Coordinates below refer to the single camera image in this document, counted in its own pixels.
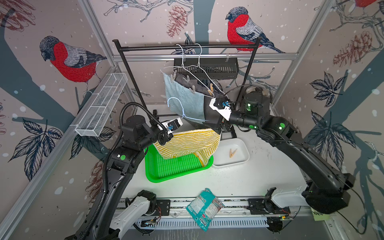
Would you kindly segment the yellow striped towel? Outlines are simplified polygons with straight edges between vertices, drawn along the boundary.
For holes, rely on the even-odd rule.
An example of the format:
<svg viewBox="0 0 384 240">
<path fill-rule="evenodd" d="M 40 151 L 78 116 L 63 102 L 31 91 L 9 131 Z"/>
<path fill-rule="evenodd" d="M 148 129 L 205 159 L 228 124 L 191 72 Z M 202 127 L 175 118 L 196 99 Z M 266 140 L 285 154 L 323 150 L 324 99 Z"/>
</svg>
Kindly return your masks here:
<svg viewBox="0 0 384 240">
<path fill-rule="evenodd" d="M 221 135 L 214 130 L 200 129 L 175 133 L 164 146 L 158 142 L 154 146 L 166 160 L 192 154 L 198 158 L 202 167 L 205 167 L 217 150 L 220 140 Z"/>
</svg>

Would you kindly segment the light blue wire hanger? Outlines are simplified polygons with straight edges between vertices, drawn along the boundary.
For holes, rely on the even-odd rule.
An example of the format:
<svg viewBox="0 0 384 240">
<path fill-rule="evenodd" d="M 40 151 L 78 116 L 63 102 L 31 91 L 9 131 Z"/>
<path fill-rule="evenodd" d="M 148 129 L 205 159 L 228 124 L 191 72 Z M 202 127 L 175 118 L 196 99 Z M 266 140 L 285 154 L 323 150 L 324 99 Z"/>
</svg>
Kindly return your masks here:
<svg viewBox="0 0 384 240">
<path fill-rule="evenodd" d="M 191 118 L 191 117 L 188 117 L 186 114 L 185 114 L 185 109 L 183 107 L 183 104 L 182 102 L 180 101 L 180 99 L 176 98 L 176 97 L 171 97 L 171 98 L 168 98 L 167 99 L 167 106 L 170 107 L 170 100 L 172 99 L 175 99 L 179 102 L 180 106 L 181 106 L 181 109 L 182 109 L 182 118 L 185 118 L 185 119 L 188 119 L 188 120 L 194 120 L 194 121 L 198 121 L 198 122 L 206 122 L 207 120 L 203 120 L 203 119 L 196 119 L 196 118 Z"/>
</svg>

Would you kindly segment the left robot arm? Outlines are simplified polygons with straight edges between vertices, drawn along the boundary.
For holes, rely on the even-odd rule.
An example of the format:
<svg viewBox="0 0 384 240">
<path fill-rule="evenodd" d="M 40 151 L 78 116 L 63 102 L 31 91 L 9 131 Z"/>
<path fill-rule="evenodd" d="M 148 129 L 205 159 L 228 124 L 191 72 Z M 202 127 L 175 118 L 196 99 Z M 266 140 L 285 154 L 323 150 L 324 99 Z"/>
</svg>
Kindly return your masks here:
<svg viewBox="0 0 384 240">
<path fill-rule="evenodd" d="M 183 123 L 179 118 L 161 123 L 154 117 L 151 124 L 148 126 L 140 115 L 123 122 L 112 152 L 103 164 L 103 188 L 78 231 L 67 237 L 69 240 L 120 240 L 139 217 L 155 212 L 156 194 L 140 191 L 134 202 L 115 216 L 122 194 L 149 146 L 155 142 L 168 142 Z"/>
</svg>

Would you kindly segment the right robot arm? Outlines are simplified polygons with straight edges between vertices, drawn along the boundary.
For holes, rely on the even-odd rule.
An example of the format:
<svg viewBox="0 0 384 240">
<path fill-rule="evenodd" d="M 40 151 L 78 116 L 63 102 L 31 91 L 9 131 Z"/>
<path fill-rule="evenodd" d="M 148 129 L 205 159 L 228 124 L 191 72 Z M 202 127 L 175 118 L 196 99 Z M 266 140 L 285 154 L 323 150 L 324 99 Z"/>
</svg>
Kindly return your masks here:
<svg viewBox="0 0 384 240">
<path fill-rule="evenodd" d="M 355 178 L 328 164 L 288 120 L 272 116 L 270 98 L 262 92 L 244 94 L 239 108 L 228 97 L 212 99 L 209 106 L 220 114 L 224 126 L 236 125 L 254 130 L 259 138 L 295 162 L 309 177 L 301 195 L 314 210 L 332 214 L 349 205 L 351 196 L 348 190 L 353 188 Z"/>
</svg>

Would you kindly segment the green plastic basket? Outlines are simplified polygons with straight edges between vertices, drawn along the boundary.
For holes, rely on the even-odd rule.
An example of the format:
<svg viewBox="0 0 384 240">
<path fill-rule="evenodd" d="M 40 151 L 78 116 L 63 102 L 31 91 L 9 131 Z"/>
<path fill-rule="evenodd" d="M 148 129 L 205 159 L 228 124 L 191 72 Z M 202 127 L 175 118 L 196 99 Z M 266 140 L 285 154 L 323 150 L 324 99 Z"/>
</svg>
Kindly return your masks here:
<svg viewBox="0 0 384 240">
<path fill-rule="evenodd" d="M 160 183 L 209 169 L 213 162 L 214 156 L 211 156 L 207 165 L 203 167 L 194 154 L 166 160 L 159 154 L 155 146 L 151 145 L 145 156 L 145 172 L 150 182 Z"/>
</svg>

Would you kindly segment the dark grey towel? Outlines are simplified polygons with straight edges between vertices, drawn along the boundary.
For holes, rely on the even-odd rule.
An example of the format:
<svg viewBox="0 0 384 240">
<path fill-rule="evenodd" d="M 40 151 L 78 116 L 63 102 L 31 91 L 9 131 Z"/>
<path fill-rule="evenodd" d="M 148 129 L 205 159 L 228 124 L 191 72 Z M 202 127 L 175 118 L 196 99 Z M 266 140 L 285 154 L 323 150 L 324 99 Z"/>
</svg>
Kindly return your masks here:
<svg viewBox="0 0 384 240">
<path fill-rule="evenodd" d="M 191 80 L 193 83 L 196 83 L 199 85 L 198 87 L 198 92 L 199 93 L 204 93 L 207 91 L 204 87 L 201 86 L 201 83 L 198 82 L 197 80 Z M 205 97 L 204 99 L 204 114 L 205 114 L 205 119 L 207 120 L 206 122 L 203 123 L 195 123 L 192 121 L 187 120 L 188 123 L 190 123 L 195 129 L 207 129 L 211 128 L 211 124 L 213 123 L 213 120 L 215 120 L 218 117 L 218 112 L 212 110 L 209 107 L 209 103 L 211 101 L 211 98 Z"/>
</svg>

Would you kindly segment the light blue towel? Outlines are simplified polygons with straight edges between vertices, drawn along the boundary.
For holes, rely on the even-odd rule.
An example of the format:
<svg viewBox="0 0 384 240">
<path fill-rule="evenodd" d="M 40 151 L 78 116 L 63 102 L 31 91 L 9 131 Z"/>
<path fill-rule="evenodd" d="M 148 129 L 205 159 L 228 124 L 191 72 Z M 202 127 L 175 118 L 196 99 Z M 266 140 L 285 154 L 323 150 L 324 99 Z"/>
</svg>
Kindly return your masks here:
<svg viewBox="0 0 384 240">
<path fill-rule="evenodd" d="M 177 73 L 177 78 L 175 81 L 171 81 L 171 75 L 163 74 L 163 77 L 165 82 L 166 98 L 168 99 L 171 97 L 176 97 L 180 99 L 185 109 L 185 114 L 188 117 L 205 120 L 205 114 L 204 114 L 205 95 L 198 92 L 199 85 L 196 83 L 193 83 L 193 81 L 191 80 L 189 83 L 187 83 L 186 81 L 187 77 L 179 73 Z M 192 93 L 192 85 L 196 86 L 195 94 Z M 182 109 L 177 100 L 175 99 L 170 100 L 170 108 L 172 112 L 178 114 L 179 116 L 182 115 Z M 194 120 L 189 120 L 189 121 L 192 121 L 195 123 L 203 123 L 203 122 L 198 122 Z"/>
</svg>

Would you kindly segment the orange clothespin on grey towel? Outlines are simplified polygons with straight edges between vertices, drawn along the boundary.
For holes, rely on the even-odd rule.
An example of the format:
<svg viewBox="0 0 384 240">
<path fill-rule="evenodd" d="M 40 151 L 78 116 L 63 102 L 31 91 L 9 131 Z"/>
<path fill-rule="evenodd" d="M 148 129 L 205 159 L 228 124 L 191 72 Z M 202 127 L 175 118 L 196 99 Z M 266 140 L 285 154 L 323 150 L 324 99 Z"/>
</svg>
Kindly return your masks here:
<svg viewBox="0 0 384 240">
<path fill-rule="evenodd" d="M 210 92 L 211 92 L 211 96 L 214 97 L 215 94 L 214 94 L 214 88 L 212 83 L 210 83 Z"/>
</svg>

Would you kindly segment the silver rice cooker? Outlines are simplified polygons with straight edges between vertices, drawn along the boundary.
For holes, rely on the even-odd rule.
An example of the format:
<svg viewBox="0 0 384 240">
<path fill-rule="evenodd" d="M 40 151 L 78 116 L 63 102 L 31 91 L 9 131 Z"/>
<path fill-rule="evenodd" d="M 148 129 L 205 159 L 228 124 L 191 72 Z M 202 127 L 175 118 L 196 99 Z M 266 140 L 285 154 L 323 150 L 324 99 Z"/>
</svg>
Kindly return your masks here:
<svg viewBox="0 0 384 240">
<path fill-rule="evenodd" d="M 245 85 L 244 88 L 240 91 L 240 100 L 243 101 L 245 95 L 250 93 L 257 93 L 257 97 L 260 99 L 260 102 L 271 103 L 273 100 L 272 92 L 264 86 L 260 85 Z"/>
</svg>

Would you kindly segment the teal snack packet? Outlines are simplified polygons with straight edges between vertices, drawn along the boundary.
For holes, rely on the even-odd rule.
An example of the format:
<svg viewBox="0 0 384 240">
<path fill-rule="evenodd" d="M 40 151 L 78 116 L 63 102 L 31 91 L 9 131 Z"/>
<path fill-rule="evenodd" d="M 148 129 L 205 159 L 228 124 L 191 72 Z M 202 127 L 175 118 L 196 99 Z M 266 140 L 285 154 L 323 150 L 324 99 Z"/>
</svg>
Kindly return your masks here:
<svg viewBox="0 0 384 240">
<path fill-rule="evenodd" d="M 222 201 L 206 188 L 187 206 L 187 211 L 197 225 L 206 232 L 223 207 Z"/>
</svg>

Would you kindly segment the black clothes rack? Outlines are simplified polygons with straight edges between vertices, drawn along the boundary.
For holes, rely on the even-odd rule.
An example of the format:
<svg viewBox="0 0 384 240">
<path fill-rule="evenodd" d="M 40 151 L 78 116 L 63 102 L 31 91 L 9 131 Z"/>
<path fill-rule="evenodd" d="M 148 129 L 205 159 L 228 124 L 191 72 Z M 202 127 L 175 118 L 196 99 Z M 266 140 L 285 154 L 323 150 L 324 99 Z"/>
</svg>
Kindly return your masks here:
<svg viewBox="0 0 384 240">
<path fill-rule="evenodd" d="M 136 91 L 139 91 L 139 87 L 137 85 L 137 82 L 135 80 L 135 77 L 133 76 L 133 73 L 131 71 L 131 68 L 127 62 L 127 59 L 125 57 L 125 53 L 126 52 L 135 52 L 135 51 L 156 51 L 156 50 L 180 50 L 181 49 L 176 46 L 176 45 L 172 45 L 172 46 L 150 46 L 150 47 L 123 47 L 121 46 L 120 44 L 120 41 L 119 40 L 114 40 L 113 41 L 114 44 L 116 45 L 116 49 L 118 50 L 119 54 L 121 55 L 121 58 L 123 60 L 123 63 L 125 64 L 125 67 L 128 71 L 128 74 L 134 84 L 134 87 L 135 87 L 135 90 Z M 201 45 L 202 48 L 231 48 L 231 45 L 210 45 L 210 44 L 203 44 Z M 185 52 L 187 49 L 198 49 L 200 48 L 199 46 L 197 45 L 182 45 L 182 47 L 184 48 Z M 243 88 L 244 88 L 245 85 L 240 85 L 238 86 L 238 89 L 241 91 Z M 219 93 L 219 92 L 215 92 L 215 89 L 217 88 L 216 86 L 213 86 L 214 88 L 214 93 L 215 93 L 215 97 L 214 98 L 219 98 L 219 97 L 228 97 L 228 94 L 225 93 L 226 95 L 223 96 L 222 93 Z M 231 102 L 234 102 L 236 103 L 236 107 L 239 108 L 240 107 L 240 99 L 236 99 L 235 101 L 231 101 Z M 248 130 L 246 128 L 241 128 L 241 127 L 238 127 L 241 131 L 243 132 L 249 132 L 249 131 L 252 131 L 252 130 Z"/>
</svg>

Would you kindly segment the green yellow label card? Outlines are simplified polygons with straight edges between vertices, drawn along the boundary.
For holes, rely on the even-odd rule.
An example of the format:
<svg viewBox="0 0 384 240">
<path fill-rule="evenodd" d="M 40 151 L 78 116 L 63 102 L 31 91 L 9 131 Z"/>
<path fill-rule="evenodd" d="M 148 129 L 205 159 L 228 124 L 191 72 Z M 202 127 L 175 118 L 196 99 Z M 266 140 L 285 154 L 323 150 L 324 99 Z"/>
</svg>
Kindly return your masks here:
<svg viewBox="0 0 384 240">
<path fill-rule="evenodd" d="M 312 212 L 312 215 L 313 215 L 313 218 L 314 218 L 315 222 L 327 221 L 327 220 L 330 219 L 330 215 L 320 213 L 320 212 L 318 212 L 318 211 L 316 211 L 314 209 L 311 209 L 311 212 Z"/>
</svg>

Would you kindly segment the black perforated wall basket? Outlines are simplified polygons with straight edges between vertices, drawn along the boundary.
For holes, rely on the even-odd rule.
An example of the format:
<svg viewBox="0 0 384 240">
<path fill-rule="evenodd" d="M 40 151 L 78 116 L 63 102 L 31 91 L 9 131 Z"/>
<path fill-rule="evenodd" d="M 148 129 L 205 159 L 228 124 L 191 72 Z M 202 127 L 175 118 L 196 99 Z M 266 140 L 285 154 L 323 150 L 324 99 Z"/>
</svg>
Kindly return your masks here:
<svg viewBox="0 0 384 240">
<path fill-rule="evenodd" d="M 174 64 L 179 65 L 181 60 L 182 59 L 174 59 Z M 198 58 L 187 58 L 185 65 L 197 65 L 197 63 Z M 212 80 L 236 79 L 239 73 L 237 58 L 201 58 L 201 67 L 207 71 Z M 196 73 L 200 80 L 208 80 L 200 69 L 190 68 L 190 70 Z M 177 69 L 177 72 L 185 76 L 190 76 L 190 79 L 195 79 L 182 69 Z"/>
</svg>

